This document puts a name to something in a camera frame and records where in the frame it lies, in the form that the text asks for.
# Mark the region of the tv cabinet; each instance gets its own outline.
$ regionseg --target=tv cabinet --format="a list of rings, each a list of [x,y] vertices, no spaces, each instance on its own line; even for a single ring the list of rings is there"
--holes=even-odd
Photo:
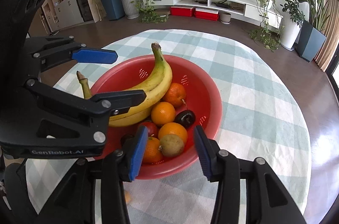
[[[231,17],[240,19],[246,22],[259,25],[262,17],[257,8],[257,3],[249,0],[227,0],[234,10],[218,7],[215,5],[218,1],[224,0],[207,0],[207,4],[200,4],[194,0],[151,0],[153,6],[195,6],[199,8],[208,8],[211,10],[219,10],[222,12],[231,13]],[[280,14],[276,15],[273,10],[268,10],[268,24],[273,28],[278,29],[282,20]]]

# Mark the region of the brown floor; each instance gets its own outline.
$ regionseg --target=brown floor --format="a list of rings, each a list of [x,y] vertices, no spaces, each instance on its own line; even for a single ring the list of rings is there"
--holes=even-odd
[[[89,47],[105,45],[148,29],[184,29],[229,37],[252,48],[274,70],[289,89],[305,117],[311,137],[312,173],[305,219],[318,224],[339,193],[339,107],[327,76],[315,62],[308,63],[295,51],[280,47],[272,53],[248,36],[255,25],[232,20],[230,25],[197,18],[170,16],[166,23],[141,24],[123,18],[104,20],[60,31],[59,35],[75,37]],[[43,82],[54,85],[75,63],[55,67],[42,74]]]

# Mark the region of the white plant pot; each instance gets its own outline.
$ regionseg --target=white plant pot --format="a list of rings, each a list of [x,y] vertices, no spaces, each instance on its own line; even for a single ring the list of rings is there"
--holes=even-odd
[[[268,5],[267,5],[267,10],[271,9],[272,6],[273,6],[273,0],[270,0],[270,1],[268,2]]]
[[[292,50],[292,46],[301,28],[292,21],[290,14],[286,12],[284,13],[284,22],[285,28],[280,35],[280,42],[284,48]]]
[[[226,12],[220,13],[220,22],[224,24],[230,24],[231,23],[231,14]]]
[[[136,0],[121,0],[121,2],[128,19],[137,18],[139,16]]]
[[[272,6],[273,6],[273,0],[270,0],[270,1],[268,2],[267,9],[268,9],[268,10],[271,9]]]

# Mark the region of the checkered tablecloth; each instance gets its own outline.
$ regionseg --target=checkered tablecloth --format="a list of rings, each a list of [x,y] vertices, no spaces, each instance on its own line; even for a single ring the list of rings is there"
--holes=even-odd
[[[310,137],[304,117],[273,70],[253,50],[237,41],[195,31],[148,30],[105,47],[117,51],[116,63],[77,64],[55,88],[82,97],[77,70],[88,77],[92,86],[118,63],[152,54],[152,42],[159,42],[164,54],[190,60],[213,78],[223,106],[216,137],[220,148],[242,159],[265,158],[304,212],[311,176]],[[27,161],[28,193],[37,212],[74,161]],[[125,189],[132,196],[128,206],[131,223],[206,224],[211,221],[217,183],[209,183],[196,162],[167,178],[125,183]],[[239,223],[245,223],[245,189],[242,180]],[[96,223],[101,223],[98,198]]]

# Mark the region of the plant pot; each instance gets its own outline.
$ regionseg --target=plant pot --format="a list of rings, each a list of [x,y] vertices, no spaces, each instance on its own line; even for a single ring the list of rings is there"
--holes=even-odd
[[[230,24],[231,23],[231,14],[226,12],[220,13],[220,22],[224,24]]]
[[[296,50],[301,58],[310,62],[314,59],[325,40],[326,36],[304,20]]]
[[[139,16],[136,0],[121,0],[121,2],[128,19],[134,19]]]
[[[266,8],[266,3],[265,2],[263,2],[262,3],[262,6],[264,7],[264,8]],[[267,10],[269,10],[270,8],[272,8],[272,6],[273,6],[273,0],[270,0],[270,1],[268,1],[268,5],[267,5]]]
[[[121,0],[101,0],[109,20],[117,20],[125,16]]]
[[[301,28],[295,22],[292,21],[290,14],[286,12],[284,13],[284,22],[285,28],[280,35],[280,42],[282,47],[292,51],[293,50],[292,46]]]

